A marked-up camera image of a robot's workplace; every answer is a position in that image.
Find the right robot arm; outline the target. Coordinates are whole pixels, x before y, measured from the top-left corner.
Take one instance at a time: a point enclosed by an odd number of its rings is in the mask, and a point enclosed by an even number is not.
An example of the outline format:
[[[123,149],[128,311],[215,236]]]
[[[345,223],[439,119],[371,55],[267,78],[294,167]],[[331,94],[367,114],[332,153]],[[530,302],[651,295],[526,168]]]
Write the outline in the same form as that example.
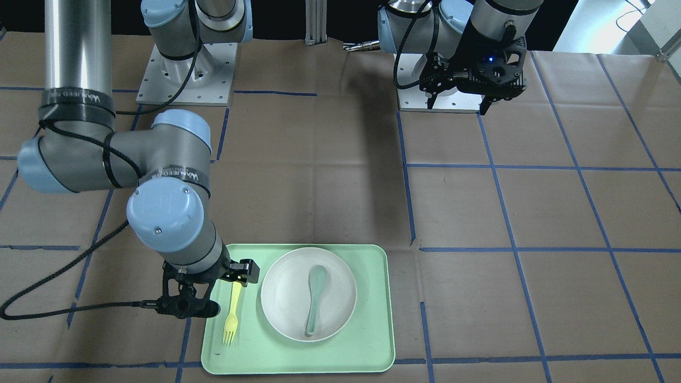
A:
[[[211,128],[183,109],[162,111],[150,129],[116,132],[112,98],[111,2],[46,1],[46,87],[38,123],[44,135],[25,141],[18,173],[46,194],[132,188],[126,221],[58,271],[2,304],[4,320],[27,320],[140,307],[179,319],[213,318],[218,280],[255,284],[254,260],[232,260],[209,216]],[[15,301],[64,274],[126,227],[163,257],[161,297],[112,302],[44,313],[10,315]]]

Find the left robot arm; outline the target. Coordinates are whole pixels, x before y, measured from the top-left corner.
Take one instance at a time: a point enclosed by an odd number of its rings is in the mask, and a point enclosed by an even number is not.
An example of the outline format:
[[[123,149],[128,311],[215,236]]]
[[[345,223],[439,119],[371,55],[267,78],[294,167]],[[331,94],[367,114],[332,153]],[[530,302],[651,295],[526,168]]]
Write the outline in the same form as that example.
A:
[[[526,31],[542,1],[389,1],[378,42],[394,55],[398,107],[484,115],[526,90]]]

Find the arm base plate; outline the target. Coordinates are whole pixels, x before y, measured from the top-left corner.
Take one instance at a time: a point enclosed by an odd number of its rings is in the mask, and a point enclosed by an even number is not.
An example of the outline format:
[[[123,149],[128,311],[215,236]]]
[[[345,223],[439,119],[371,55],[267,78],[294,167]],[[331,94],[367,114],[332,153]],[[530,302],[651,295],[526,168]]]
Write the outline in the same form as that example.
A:
[[[205,44],[189,82],[172,106],[228,106],[237,50],[236,42]],[[154,47],[136,101],[158,106],[170,100],[185,80],[191,62],[191,58],[170,60]]]
[[[423,66],[423,54],[402,54],[398,65],[398,81],[409,84],[419,80]],[[426,94],[418,87],[398,90],[398,106],[400,111],[410,112],[454,112],[477,113],[482,96],[465,94],[458,89],[452,89],[438,96],[432,110],[426,107]]]

